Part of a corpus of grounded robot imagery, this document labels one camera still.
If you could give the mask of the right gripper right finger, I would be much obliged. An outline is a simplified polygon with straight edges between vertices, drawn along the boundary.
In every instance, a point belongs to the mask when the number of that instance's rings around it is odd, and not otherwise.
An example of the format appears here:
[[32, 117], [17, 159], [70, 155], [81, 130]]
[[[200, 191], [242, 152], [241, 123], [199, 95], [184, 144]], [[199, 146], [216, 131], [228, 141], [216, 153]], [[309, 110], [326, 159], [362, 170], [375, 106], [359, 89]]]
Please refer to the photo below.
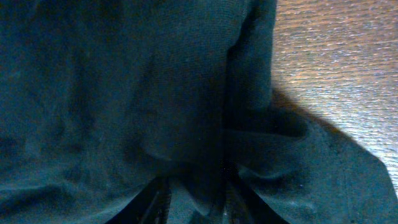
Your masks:
[[289, 224], [276, 214], [238, 176], [233, 175], [225, 187], [224, 221], [229, 224]]

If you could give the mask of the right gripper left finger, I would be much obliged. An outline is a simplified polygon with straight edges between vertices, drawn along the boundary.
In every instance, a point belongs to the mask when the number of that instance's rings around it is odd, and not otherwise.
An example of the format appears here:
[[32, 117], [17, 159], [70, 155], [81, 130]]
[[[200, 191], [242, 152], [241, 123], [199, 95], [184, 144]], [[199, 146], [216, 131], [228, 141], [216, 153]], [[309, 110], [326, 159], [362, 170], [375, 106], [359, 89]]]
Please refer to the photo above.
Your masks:
[[170, 201], [169, 179], [157, 177], [106, 224], [166, 224]]

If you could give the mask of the black nike t-shirt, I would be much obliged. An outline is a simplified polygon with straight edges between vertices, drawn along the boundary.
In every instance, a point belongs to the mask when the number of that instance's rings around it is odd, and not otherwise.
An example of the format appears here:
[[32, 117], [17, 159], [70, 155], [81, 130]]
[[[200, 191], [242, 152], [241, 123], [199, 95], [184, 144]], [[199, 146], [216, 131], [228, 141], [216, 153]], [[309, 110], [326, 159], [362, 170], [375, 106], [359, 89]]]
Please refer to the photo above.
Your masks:
[[272, 103], [275, 1], [2, 1], [1, 222], [106, 223], [169, 179], [224, 221], [238, 176], [288, 223], [396, 223], [386, 166]]

